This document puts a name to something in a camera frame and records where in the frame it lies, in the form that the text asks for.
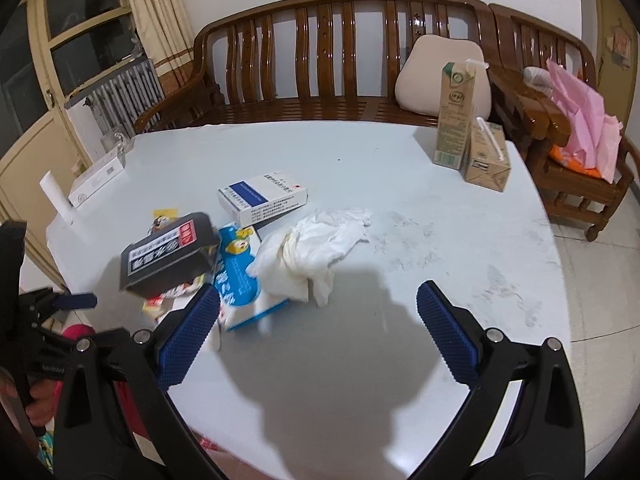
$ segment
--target orange cloth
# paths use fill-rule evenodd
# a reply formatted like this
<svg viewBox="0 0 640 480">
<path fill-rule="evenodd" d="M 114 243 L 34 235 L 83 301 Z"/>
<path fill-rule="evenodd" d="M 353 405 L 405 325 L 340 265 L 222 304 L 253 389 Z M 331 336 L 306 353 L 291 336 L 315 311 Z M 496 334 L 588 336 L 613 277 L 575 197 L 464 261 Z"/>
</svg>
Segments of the orange cloth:
<svg viewBox="0 0 640 480">
<path fill-rule="evenodd" d="M 554 144 L 554 146 L 551 148 L 549 156 L 558 164 L 564 166 L 568 170 L 595 178 L 602 178 L 602 175 L 596 168 L 587 170 L 582 164 L 580 164 L 580 162 L 578 162 L 576 158 L 573 158 L 569 153 L 564 152 L 562 148 L 560 148 L 560 146 L 558 146 L 557 144 Z"/>
</svg>

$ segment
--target blue gripper pad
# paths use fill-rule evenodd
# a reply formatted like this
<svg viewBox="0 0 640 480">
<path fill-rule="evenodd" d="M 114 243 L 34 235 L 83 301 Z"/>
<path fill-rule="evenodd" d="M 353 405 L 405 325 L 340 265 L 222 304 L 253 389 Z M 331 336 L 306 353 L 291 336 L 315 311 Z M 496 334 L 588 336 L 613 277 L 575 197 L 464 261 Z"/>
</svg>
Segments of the blue gripper pad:
<svg viewBox="0 0 640 480">
<path fill-rule="evenodd" d="M 200 351 L 220 312 L 220 295 L 209 283 L 202 285 L 184 308 L 185 314 L 158 353 L 158 387 L 167 391 L 180 384 Z"/>
<path fill-rule="evenodd" d="M 480 355 L 454 315 L 449 303 L 435 283 L 424 282 L 416 297 L 418 314 L 422 318 L 438 350 L 444 357 L 455 380 L 473 388 L 478 382 Z"/>
<path fill-rule="evenodd" d="M 95 308 L 98 298 L 93 294 L 62 294 L 56 298 L 54 306 L 59 310 L 85 310 Z"/>
</svg>

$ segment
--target white tissue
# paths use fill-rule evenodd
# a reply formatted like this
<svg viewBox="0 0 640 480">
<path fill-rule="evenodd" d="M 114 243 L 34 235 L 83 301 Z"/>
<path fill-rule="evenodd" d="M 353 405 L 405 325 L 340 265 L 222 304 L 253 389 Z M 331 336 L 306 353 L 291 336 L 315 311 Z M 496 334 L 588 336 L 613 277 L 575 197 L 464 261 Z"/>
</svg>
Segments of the white tissue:
<svg viewBox="0 0 640 480">
<path fill-rule="evenodd" d="M 74 209 L 71 207 L 71 202 L 69 202 L 65 194 L 62 193 L 60 186 L 50 171 L 47 171 L 45 176 L 42 177 L 40 187 L 62 219 L 66 223 L 72 224 L 74 221 Z"/>
<path fill-rule="evenodd" d="M 547 97 L 551 96 L 553 83 L 549 72 L 537 66 L 527 66 L 522 69 L 522 78 L 527 86 L 538 92 L 542 92 Z"/>
<path fill-rule="evenodd" d="M 246 272 L 270 294 L 299 301 L 309 300 L 307 280 L 312 280 L 316 303 L 326 305 L 334 288 L 329 266 L 367 240 L 370 224 L 370 213 L 363 209 L 317 211 L 267 236 Z"/>
</svg>

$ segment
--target tiled floor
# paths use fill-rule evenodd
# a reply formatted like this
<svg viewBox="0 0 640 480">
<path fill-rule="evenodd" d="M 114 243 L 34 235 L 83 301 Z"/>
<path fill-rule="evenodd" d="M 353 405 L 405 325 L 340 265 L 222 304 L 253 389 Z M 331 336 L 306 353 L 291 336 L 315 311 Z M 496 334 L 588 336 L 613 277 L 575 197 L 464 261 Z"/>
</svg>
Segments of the tiled floor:
<svg viewBox="0 0 640 480">
<path fill-rule="evenodd" d="M 640 402 L 640 204 L 631 191 L 597 241 L 552 218 L 569 301 L 589 472 Z"/>
</svg>

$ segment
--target wooden sofa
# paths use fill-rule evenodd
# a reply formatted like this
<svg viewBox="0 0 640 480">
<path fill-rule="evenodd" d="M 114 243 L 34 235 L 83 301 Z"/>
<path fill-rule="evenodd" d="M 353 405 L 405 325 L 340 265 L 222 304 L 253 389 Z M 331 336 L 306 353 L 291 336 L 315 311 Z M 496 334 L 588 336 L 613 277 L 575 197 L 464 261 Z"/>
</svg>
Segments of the wooden sofa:
<svg viewBox="0 0 640 480">
<path fill-rule="evenodd" d="M 358 91 L 356 77 L 356 19 L 359 2 L 376 2 L 383 9 L 385 53 L 381 62 L 386 78 L 385 96 L 367 96 Z M 318 47 L 309 52 L 309 10 L 317 17 Z M 204 27 L 194 41 L 194 70 L 188 83 L 143 114 L 137 132 L 201 124 L 249 123 L 283 120 L 365 120 L 435 126 L 436 117 L 402 110 L 394 88 L 400 72 L 401 42 L 398 10 L 406 16 L 407 49 L 432 30 L 449 37 L 449 13 L 464 11 L 471 16 L 469 39 L 480 45 L 495 77 L 494 91 L 500 102 L 519 110 L 533 130 L 544 135 L 548 118 L 543 107 L 518 78 L 501 74 L 494 16 L 479 0 L 284 0 L 223 18 Z M 274 15 L 295 15 L 295 79 L 297 96 L 276 95 L 273 33 Z M 334 23 L 334 13 L 341 20 Z M 261 28 L 258 38 L 257 28 Z M 334 52 L 334 27 L 341 27 L 342 51 Z M 226 96 L 220 91 L 210 66 L 211 39 L 226 34 Z M 316 65 L 318 95 L 310 91 L 310 64 Z M 343 95 L 335 94 L 334 64 L 341 63 Z"/>
<path fill-rule="evenodd" d="M 490 7 L 495 15 L 505 78 L 519 78 L 525 66 L 545 67 L 549 58 L 566 67 L 568 49 L 571 48 L 572 54 L 579 58 L 579 61 L 576 60 L 578 70 L 574 72 L 578 72 L 583 81 L 595 88 L 593 56 L 581 40 L 517 10 L 495 4 L 491 4 Z M 499 100 L 494 103 L 494 109 L 508 136 L 514 140 L 523 155 L 533 181 L 540 191 L 546 212 L 549 215 L 593 224 L 587 229 L 586 238 L 594 241 L 615 213 L 633 182 L 634 174 L 627 164 L 627 156 L 629 155 L 636 168 L 640 169 L 640 154 L 623 136 L 618 151 L 619 176 L 613 184 L 562 167 L 548 154 L 554 144 L 566 146 L 571 134 L 571 125 L 546 96 L 532 92 L 533 94 L 529 95 L 537 94 L 537 99 L 549 116 L 547 131 L 542 136 L 529 125 L 523 124 L 520 114 L 514 113 L 513 109 L 504 106 Z"/>
</svg>

